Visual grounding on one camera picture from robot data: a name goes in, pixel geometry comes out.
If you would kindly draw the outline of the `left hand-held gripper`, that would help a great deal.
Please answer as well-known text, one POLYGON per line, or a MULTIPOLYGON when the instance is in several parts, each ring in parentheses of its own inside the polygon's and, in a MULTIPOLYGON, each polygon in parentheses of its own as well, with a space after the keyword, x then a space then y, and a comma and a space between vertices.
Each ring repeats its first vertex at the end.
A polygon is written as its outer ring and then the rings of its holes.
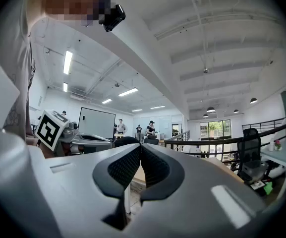
POLYGON ((112 149, 113 143, 96 135, 78 134, 78 125, 55 110, 44 110, 36 129, 38 141, 54 156, 70 156, 112 149))

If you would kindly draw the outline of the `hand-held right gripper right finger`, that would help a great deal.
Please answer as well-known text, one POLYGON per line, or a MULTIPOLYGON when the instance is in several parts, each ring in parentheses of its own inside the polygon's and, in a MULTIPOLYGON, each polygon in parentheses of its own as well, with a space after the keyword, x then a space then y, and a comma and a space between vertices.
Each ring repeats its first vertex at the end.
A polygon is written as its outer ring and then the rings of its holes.
POLYGON ((218 166, 143 144, 146 189, 130 222, 134 238, 254 238, 263 200, 218 166))

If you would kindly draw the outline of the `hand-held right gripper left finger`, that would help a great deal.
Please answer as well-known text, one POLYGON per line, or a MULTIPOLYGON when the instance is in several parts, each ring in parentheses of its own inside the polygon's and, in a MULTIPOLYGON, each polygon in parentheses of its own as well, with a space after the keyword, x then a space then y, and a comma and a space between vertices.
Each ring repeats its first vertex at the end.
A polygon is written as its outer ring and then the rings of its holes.
POLYGON ((62 238, 134 238, 126 230, 125 193, 139 144, 37 161, 37 178, 62 238))

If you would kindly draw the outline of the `person's left forearm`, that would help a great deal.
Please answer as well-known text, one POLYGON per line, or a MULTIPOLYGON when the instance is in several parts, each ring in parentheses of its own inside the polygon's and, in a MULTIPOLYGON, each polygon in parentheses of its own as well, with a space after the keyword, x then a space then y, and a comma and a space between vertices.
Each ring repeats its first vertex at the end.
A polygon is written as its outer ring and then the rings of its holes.
POLYGON ((55 158, 56 157, 56 155, 53 153, 53 151, 50 148, 48 148, 43 142, 41 142, 39 144, 39 148, 43 152, 43 155, 44 155, 45 159, 47 159, 47 158, 55 158))

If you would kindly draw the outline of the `black metal railing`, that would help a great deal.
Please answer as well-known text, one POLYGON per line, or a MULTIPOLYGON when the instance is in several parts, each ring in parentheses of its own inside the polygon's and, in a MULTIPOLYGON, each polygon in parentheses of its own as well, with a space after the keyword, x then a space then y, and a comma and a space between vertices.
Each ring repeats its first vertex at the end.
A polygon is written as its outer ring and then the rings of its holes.
MULTIPOLYGON (((272 141, 286 139, 286 122, 285 118, 274 119, 270 121, 245 124, 242 126, 244 130, 246 129, 256 129, 258 130, 258 136, 261 139, 264 139, 267 136, 270 136, 272 141)), ((231 155, 238 152, 237 148, 233 148, 233 145, 236 145, 240 142, 244 136, 231 138, 227 137, 217 137, 213 139, 205 140, 192 140, 190 137, 190 131, 184 132, 180 135, 174 136, 170 139, 164 141, 164 146, 172 150, 186 152, 189 155, 199 155, 203 158, 216 157, 223 163, 237 163, 239 158, 232 157, 231 155)))

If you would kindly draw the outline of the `glass window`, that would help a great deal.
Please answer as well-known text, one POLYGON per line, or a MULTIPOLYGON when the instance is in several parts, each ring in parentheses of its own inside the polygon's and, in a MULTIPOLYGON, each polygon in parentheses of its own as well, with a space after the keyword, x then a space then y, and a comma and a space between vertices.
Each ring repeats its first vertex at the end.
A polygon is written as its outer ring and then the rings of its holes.
POLYGON ((219 120, 200 123, 201 140, 229 139, 231 138, 231 121, 219 120))

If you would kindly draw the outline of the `black mesh office chair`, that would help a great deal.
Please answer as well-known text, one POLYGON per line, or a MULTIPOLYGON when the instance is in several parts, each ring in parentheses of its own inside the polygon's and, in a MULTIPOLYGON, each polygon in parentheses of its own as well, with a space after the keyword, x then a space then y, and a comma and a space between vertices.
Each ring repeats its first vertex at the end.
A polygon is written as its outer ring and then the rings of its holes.
POLYGON ((261 160, 261 138, 257 129, 245 129, 237 149, 240 160, 237 175, 247 185, 262 180, 269 165, 261 160))

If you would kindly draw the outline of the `group of ceiling tube lights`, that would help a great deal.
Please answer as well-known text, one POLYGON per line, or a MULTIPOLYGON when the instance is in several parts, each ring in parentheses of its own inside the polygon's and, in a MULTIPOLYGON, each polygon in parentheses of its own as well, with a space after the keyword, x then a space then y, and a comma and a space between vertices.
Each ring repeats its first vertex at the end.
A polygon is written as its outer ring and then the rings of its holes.
POLYGON ((112 58, 104 67, 90 67, 75 59, 75 54, 67 51, 63 72, 75 77, 79 87, 64 85, 89 99, 92 103, 128 113, 161 109, 167 99, 141 74, 120 58, 112 58))

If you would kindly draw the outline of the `person's beige shirt torso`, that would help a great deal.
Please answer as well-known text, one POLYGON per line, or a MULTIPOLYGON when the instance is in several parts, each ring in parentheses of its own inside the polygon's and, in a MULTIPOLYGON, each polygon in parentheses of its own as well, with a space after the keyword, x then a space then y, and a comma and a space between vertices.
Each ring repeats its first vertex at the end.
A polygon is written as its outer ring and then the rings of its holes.
POLYGON ((32 135, 29 90, 36 69, 26 10, 27 0, 9 0, 0 11, 0 65, 19 90, 3 127, 22 139, 32 135))

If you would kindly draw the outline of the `white whiteboard with black frame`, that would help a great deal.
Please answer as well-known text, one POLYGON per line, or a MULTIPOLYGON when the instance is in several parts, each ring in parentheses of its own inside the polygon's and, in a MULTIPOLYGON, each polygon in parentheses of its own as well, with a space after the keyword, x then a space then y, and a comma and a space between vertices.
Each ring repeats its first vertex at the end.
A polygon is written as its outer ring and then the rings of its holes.
POLYGON ((115 114, 82 107, 79 116, 79 132, 106 139, 114 137, 115 114))

